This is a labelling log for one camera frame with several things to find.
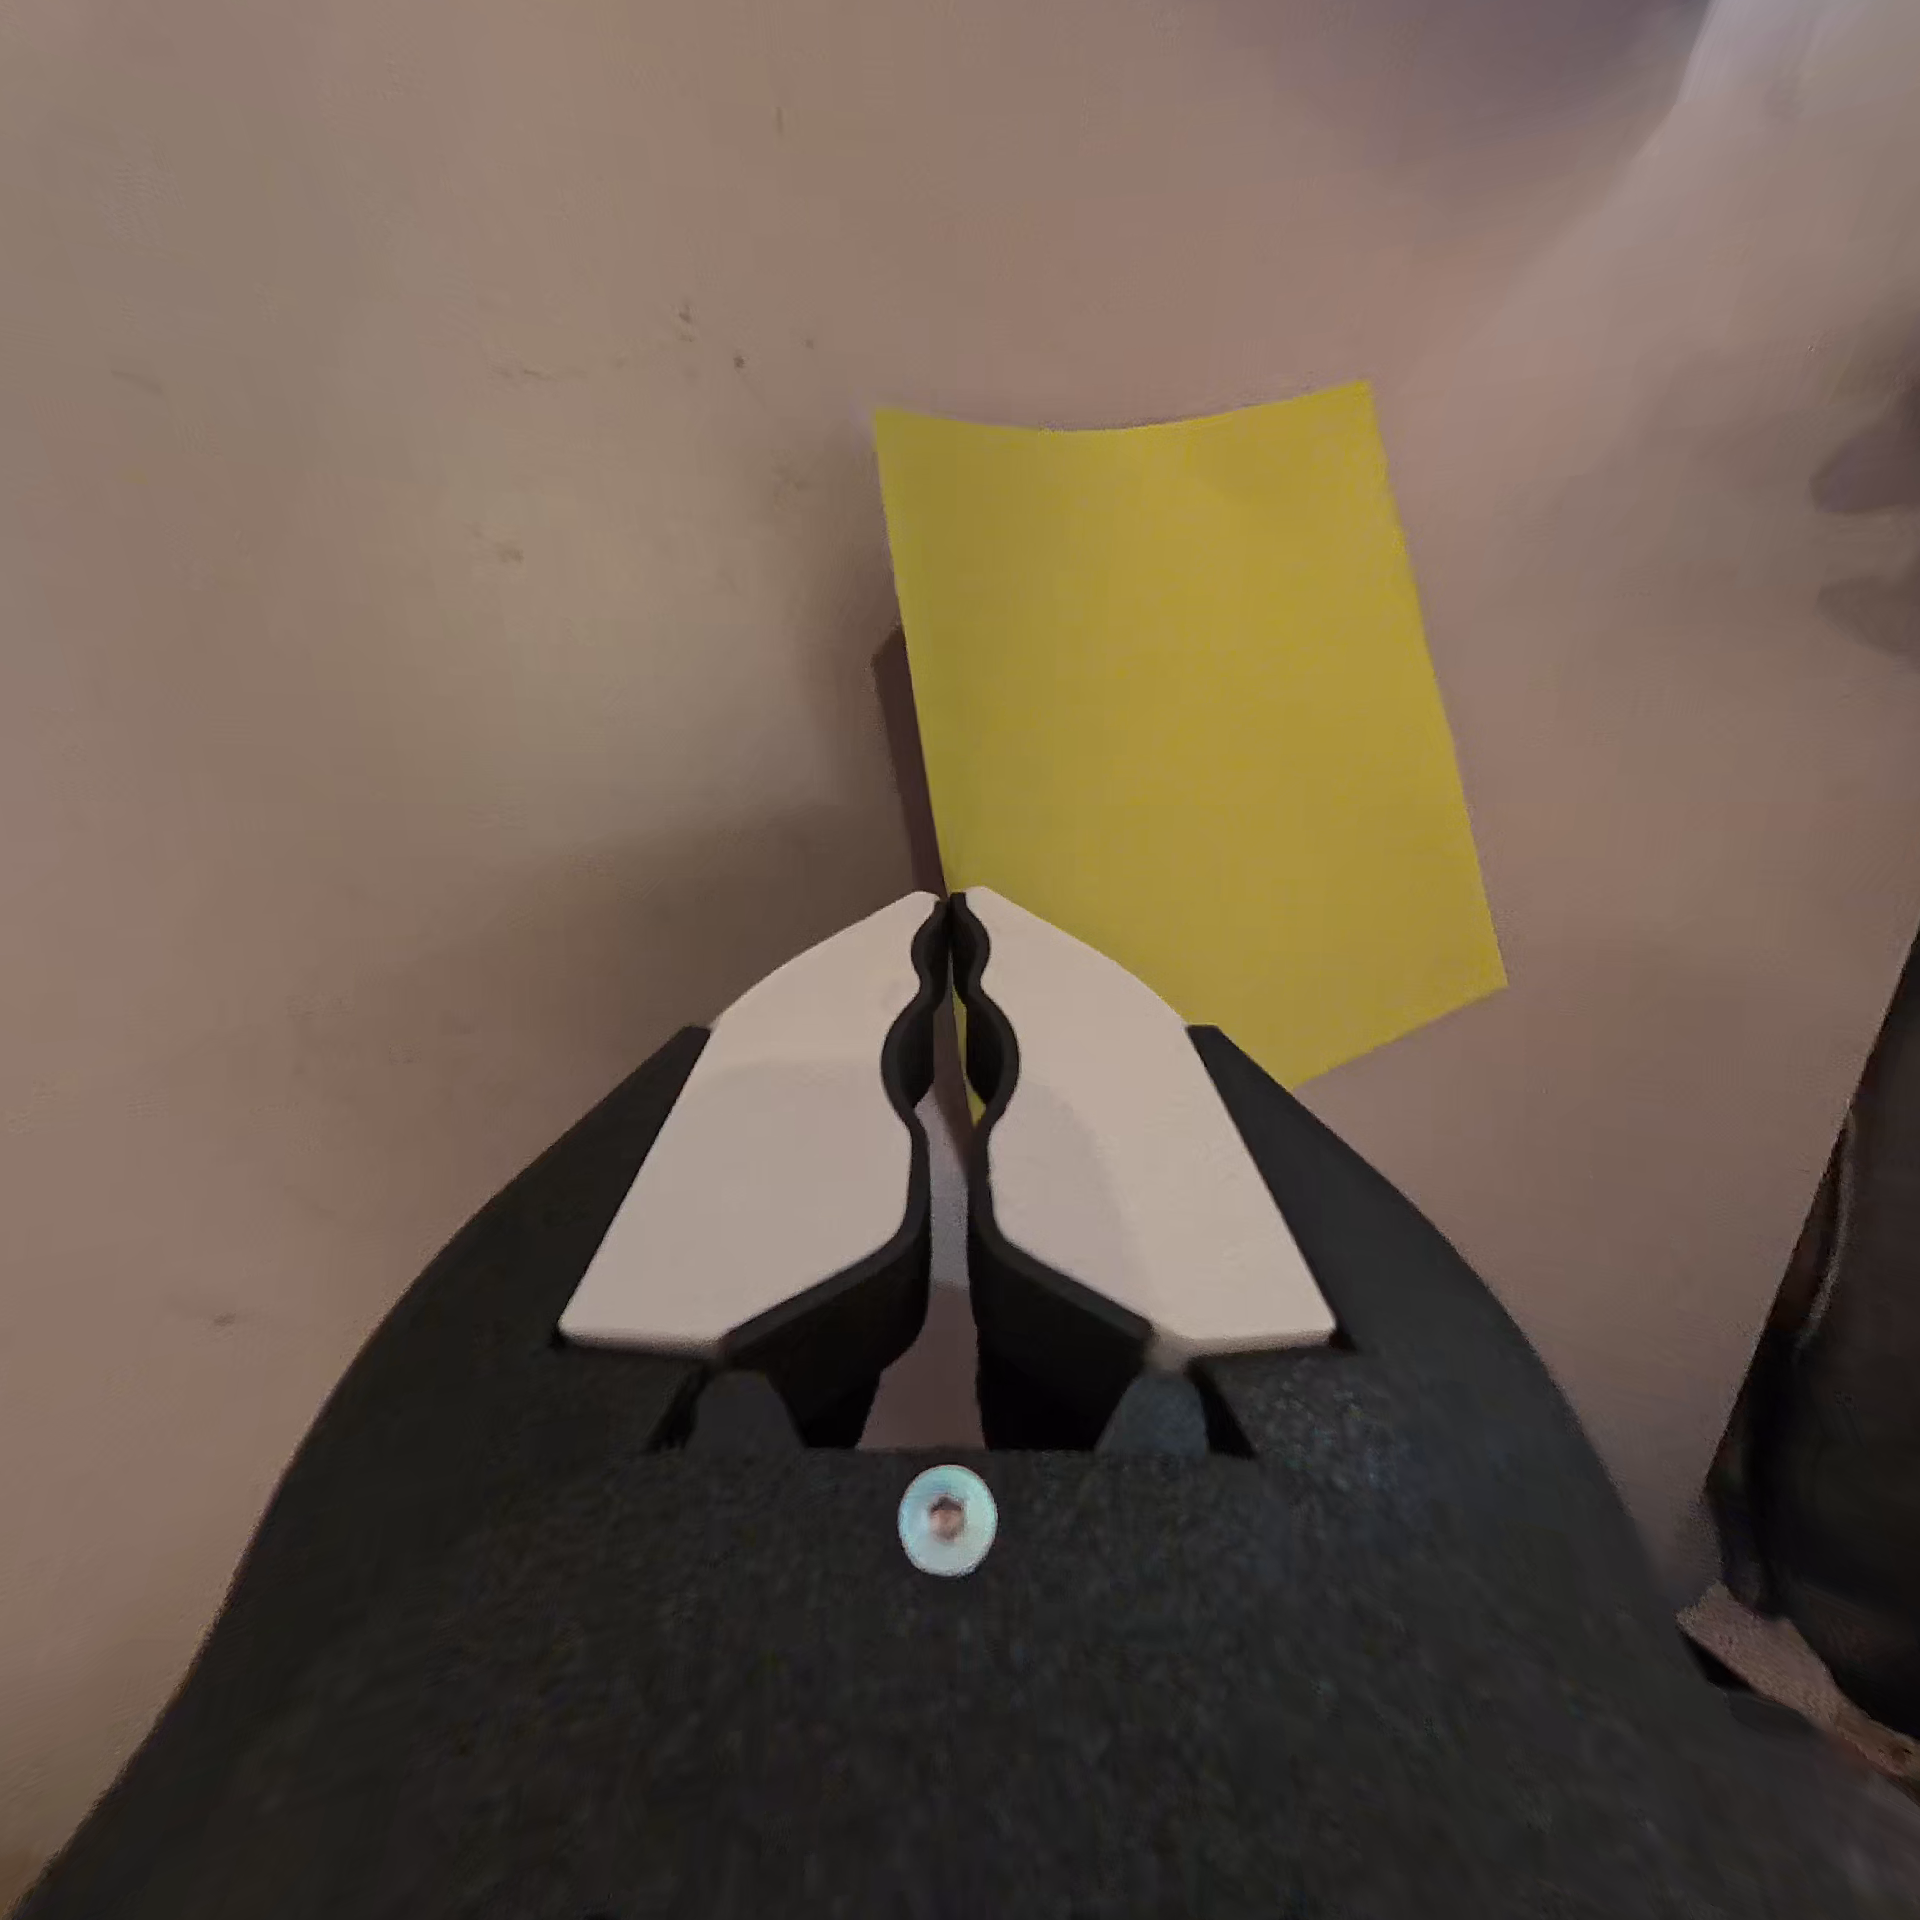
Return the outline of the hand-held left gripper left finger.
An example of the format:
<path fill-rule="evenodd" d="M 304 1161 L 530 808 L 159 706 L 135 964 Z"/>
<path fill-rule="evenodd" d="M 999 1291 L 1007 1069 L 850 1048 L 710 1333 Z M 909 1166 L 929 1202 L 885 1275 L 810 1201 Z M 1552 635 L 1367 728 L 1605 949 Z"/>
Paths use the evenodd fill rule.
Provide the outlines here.
<path fill-rule="evenodd" d="M 857 1442 L 927 1314 L 945 922 L 903 897 L 710 1021 L 560 1313 L 569 1346 L 762 1376 L 807 1442 Z"/>

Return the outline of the yellow-green floral origami paper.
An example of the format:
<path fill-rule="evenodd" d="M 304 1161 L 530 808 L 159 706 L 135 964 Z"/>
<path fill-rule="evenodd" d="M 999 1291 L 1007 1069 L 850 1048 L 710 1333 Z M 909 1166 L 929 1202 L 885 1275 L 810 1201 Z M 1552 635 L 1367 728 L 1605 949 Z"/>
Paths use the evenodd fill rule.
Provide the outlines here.
<path fill-rule="evenodd" d="M 1368 384 L 872 444 L 951 891 L 1286 1089 L 1505 988 Z"/>

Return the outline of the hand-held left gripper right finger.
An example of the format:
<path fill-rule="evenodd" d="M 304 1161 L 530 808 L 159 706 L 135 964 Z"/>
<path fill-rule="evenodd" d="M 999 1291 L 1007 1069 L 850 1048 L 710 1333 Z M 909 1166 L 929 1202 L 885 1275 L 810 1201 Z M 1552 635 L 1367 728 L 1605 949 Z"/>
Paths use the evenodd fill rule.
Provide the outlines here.
<path fill-rule="evenodd" d="M 947 910 L 986 1448 L 1089 1451 L 1144 1376 L 1322 1350 L 1336 1317 L 1187 1021 L 989 886 Z"/>

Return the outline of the person's dark trouser leg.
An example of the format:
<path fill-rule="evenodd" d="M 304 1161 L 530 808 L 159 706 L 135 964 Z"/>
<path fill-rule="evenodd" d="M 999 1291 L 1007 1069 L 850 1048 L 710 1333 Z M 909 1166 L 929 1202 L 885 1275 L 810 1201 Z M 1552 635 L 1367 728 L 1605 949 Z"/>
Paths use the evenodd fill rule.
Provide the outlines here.
<path fill-rule="evenodd" d="M 1917 949 L 1707 1476 L 1718 1573 L 1871 1721 L 1917 1733 Z"/>

